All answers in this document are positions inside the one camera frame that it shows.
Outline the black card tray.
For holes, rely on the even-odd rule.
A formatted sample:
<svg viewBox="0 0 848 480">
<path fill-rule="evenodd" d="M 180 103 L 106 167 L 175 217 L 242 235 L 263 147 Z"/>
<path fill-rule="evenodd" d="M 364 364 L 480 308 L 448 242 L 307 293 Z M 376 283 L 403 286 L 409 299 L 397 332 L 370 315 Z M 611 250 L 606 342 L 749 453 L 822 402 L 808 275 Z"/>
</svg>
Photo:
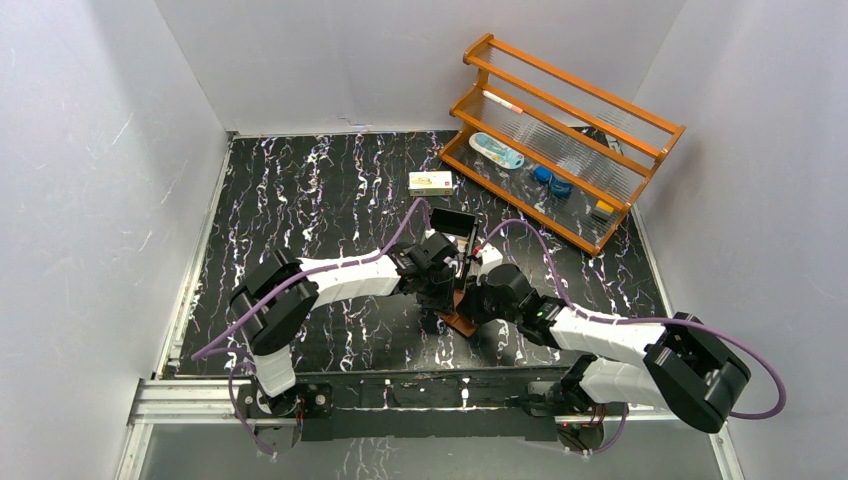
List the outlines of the black card tray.
<svg viewBox="0 0 848 480">
<path fill-rule="evenodd" d="M 429 223 L 433 230 L 454 238 L 461 257 L 458 260 L 458 278 L 465 281 L 478 247 L 478 216 L 469 212 L 435 207 L 430 213 Z"/>
</svg>

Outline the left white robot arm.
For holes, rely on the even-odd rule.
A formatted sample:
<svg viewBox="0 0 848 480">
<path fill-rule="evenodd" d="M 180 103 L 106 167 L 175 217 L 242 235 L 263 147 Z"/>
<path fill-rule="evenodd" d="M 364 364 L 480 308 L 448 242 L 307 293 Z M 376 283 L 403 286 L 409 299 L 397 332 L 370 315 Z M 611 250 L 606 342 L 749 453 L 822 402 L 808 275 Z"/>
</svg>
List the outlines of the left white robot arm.
<svg viewBox="0 0 848 480">
<path fill-rule="evenodd" d="M 260 403 L 275 416 L 294 411 L 299 400 L 290 344 L 317 307 L 359 297 L 415 295 L 451 306 L 454 280 L 465 248 L 441 232 L 420 243 L 400 242 L 378 251 L 339 259 L 299 259 L 286 249 L 274 253 L 238 285 L 229 313 L 247 320 L 248 341 Z"/>
</svg>

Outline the brown leather card holder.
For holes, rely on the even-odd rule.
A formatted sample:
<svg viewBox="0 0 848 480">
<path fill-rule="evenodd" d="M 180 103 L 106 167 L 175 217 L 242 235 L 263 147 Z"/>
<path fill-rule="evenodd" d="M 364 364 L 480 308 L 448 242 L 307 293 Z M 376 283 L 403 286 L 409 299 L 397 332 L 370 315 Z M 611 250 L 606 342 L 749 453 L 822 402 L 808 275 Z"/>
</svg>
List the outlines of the brown leather card holder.
<svg viewBox="0 0 848 480">
<path fill-rule="evenodd" d="M 474 333 L 477 331 L 478 326 L 462 315 L 458 311 L 458 306 L 461 303 L 465 296 L 465 292 L 462 290 L 454 290 L 452 294 L 452 301 L 454 312 L 453 313 L 445 313 L 441 311 L 437 311 L 437 317 L 442 320 L 446 325 L 451 327 L 453 330 L 458 332 L 464 338 L 471 338 Z"/>
</svg>

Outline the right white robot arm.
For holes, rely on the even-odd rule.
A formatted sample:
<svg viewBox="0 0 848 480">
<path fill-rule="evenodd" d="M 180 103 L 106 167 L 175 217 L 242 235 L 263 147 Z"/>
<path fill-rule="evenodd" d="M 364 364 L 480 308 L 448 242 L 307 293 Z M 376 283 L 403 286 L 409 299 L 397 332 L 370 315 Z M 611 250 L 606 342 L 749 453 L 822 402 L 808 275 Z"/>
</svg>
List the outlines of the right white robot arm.
<svg viewBox="0 0 848 480">
<path fill-rule="evenodd" d="M 504 320 L 534 344 L 579 353 L 558 385 L 532 395 L 537 408 L 587 414 L 603 404 L 637 404 L 716 433 L 751 378 L 739 356 L 693 318 L 636 323 L 593 312 L 541 294 L 513 264 L 472 280 L 457 310 L 474 324 Z"/>
</svg>

